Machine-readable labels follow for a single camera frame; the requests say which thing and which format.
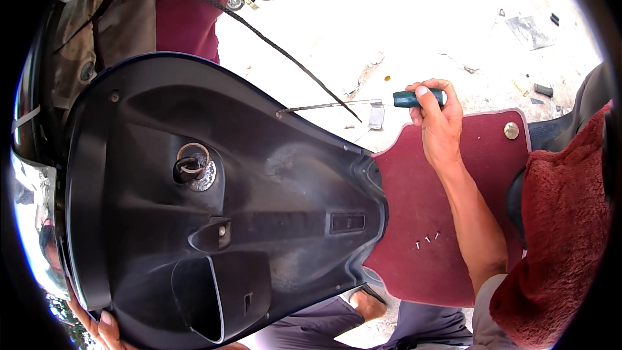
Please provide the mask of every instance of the hand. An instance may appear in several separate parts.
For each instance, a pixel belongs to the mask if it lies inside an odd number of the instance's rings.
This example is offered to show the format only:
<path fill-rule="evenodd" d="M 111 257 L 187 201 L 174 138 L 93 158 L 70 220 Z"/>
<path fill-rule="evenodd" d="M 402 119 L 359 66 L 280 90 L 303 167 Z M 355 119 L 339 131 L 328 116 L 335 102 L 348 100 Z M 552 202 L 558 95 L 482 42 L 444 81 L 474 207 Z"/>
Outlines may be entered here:
<path fill-rule="evenodd" d="M 430 88 L 444 90 L 447 102 L 440 108 Z M 453 166 L 462 164 L 460 134 L 462 133 L 462 106 L 451 82 L 430 79 L 406 87 L 413 90 L 422 108 L 412 107 L 410 118 L 423 129 L 425 158 L 440 176 Z"/>
<path fill-rule="evenodd" d="M 67 301 L 69 309 L 78 318 L 80 323 L 86 328 L 88 333 L 99 343 L 105 350 L 138 350 L 136 347 L 119 339 L 119 324 L 110 314 L 110 312 L 102 311 L 99 317 L 99 324 L 91 319 L 89 314 L 80 306 L 74 290 L 69 288 L 71 300 Z M 241 343 L 231 343 L 221 347 L 221 350 L 249 350 L 248 347 Z"/>

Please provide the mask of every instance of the maroon fabric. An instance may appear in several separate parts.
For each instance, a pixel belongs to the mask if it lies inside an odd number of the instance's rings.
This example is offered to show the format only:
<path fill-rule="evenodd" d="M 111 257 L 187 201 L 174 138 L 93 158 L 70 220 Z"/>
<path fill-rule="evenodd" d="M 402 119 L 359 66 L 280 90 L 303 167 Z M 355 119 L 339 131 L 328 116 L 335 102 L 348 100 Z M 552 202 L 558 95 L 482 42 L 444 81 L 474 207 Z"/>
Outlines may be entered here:
<path fill-rule="evenodd" d="M 521 128 L 515 140 L 503 133 L 508 122 Z M 467 115 L 460 139 L 465 166 L 505 233 L 510 267 L 520 260 L 523 248 L 506 215 L 506 192 L 527 163 L 525 126 L 517 111 Z M 397 298 L 472 307 L 475 295 L 458 249 L 452 212 L 436 172 L 425 159 L 421 128 L 405 125 L 393 146 L 374 159 L 383 177 L 389 221 L 364 266 L 374 270 Z M 434 239 L 437 231 L 439 238 Z"/>
<path fill-rule="evenodd" d="M 522 212 L 529 251 L 490 302 L 493 320 L 521 346 L 553 346 L 596 273 L 611 225 L 601 159 L 607 109 L 564 151 L 538 150 L 527 162 Z"/>
<path fill-rule="evenodd" d="M 223 6 L 228 0 L 216 0 Z M 218 38 L 214 24 L 222 12 L 203 0 L 155 0 L 158 51 L 194 54 L 215 63 Z"/>

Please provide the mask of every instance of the green screwdriver handle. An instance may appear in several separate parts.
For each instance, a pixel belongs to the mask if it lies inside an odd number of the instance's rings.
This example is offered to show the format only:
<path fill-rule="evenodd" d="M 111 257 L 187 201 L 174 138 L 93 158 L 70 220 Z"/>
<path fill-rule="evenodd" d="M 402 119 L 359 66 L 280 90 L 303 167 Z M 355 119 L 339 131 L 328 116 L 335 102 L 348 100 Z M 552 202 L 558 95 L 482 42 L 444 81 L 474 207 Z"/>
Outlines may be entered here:
<path fill-rule="evenodd" d="M 432 95 L 439 101 L 439 107 L 443 107 L 447 102 L 447 94 L 444 90 L 431 88 Z M 393 93 L 393 105 L 396 107 L 421 107 L 415 92 L 412 90 L 401 90 Z"/>

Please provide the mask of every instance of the concrete floor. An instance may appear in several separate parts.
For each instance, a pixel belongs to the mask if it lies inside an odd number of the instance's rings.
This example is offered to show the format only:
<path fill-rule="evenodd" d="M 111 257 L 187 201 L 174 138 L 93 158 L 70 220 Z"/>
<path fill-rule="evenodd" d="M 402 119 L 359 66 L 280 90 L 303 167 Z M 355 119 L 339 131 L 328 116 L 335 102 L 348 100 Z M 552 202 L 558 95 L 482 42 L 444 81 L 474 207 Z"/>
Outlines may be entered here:
<path fill-rule="evenodd" d="M 518 107 L 528 121 L 544 121 L 571 110 L 585 75 L 602 61 L 574 0 L 274 0 L 257 4 L 259 10 L 245 6 L 238 14 L 344 100 L 390 101 L 393 92 L 408 84 L 439 77 L 454 83 L 465 113 Z M 548 20 L 551 12 L 560 18 L 558 27 Z M 526 51 L 505 24 L 507 19 L 531 15 L 555 39 L 554 45 Z M 332 101 L 296 65 L 232 18 L 223 15 L 216 34 L 221 65 L 284 105 Z M 380 59 L 374 71 L 366 70 Z M 465 65 L 478 70 L 471 74 Z M 354 94 L 345 95 L 358 88 L 363 73 L 367 74 L 365 83 Z M 554 97 L 535 94 L 534 83 L 553 87 Z M 526 96 L 517 85 L 528 90 Z M 544 104 L 532 104 L 531 97 Z M 374 152 L 392 144 L 409 122 L 407 109 L 386 107 L 383 129 L 369 130 L 369 105 L 353 109 L 363 124 L 340 107 L 300 115 Z M 354 128 L 344 129 L 348 125 Z M 390 308 L 385 318 L 346 333 L 341 340 L 353 346 L 374 346 L 390 336 L 395 322 L 396 309 Z"/>

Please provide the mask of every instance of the black cord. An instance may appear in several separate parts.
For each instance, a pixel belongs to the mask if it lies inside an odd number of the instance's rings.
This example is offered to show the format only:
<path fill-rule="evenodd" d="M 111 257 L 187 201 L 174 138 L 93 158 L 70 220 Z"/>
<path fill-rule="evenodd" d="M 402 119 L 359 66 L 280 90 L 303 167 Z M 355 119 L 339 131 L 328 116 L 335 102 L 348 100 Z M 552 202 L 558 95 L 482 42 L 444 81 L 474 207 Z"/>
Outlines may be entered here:
<path fill-rule="evenodd" d="M 294 57 L 292 57 L 291 54 L 289 54 L 288 52 L 284 51 L 281 47 L 279 47 L 279 45 L 277 45 L 276 43 L 274 43 L 274 42 L 270 41 L 269 39 L 267 39 L 267 37 L 265 37 L 262 33 L 260 33 L 259 30 L 257 30 L 256 28 L 252 27 L 247 21 L 245 21 L 244 18 L 242 18 L 241 16 L 239 16 L 235 12 L 231 11 L 227 7 L 221 5 L 216 0 L 205 0 L 205 1 L 208 2 L 209 4 L 213 5 L 217 9 L 221 10 L 222 12 L 226 13 L 227 15 L 229 15 L 233 19 L 237 20 L 238 22 L 242 23 L 244 26 L 248 27 L 253 33 L 255 33 L 258 37 L 260 37 L 265 43 L 267 43 L 268 45 L 272 46 L 274 49 L 276 49 L 276 51 L 278 51 L 279 53 L 283 54 L 285 57 L 289 58 L 294 64 L 296 64 L 300 69 L 302 69 L 302 71 L 304 73 L 308 74 L 309 77 L 311 77 L 317 84 L 319 84 L 319 86 L 322 87 L 323 90 L 328 92 L 328 94 L 331 95 L 333 97 L 333 99 L 335 99 L 346 110 L 348 110 L 352 115 L 354 115 L 354 117 L 357 118 L 359 122 L 361 122 L 361 123 L 363 122 L 363 121 L 361 121 L 361 119 L 358 116 L 356 116 L 354 111 L 352 111 L 341 99 L 336 97 L 336 95 L 334 93 L 332 93 L 324 85 L 324 83 L 321 82 L 317 77 L 315 77 L 315 75 L 313 73 L 311 73 L 311 71 L 309 71 L 303 64 L 300 64 L 298 62 L 298 60 L 296 60 Z"/>

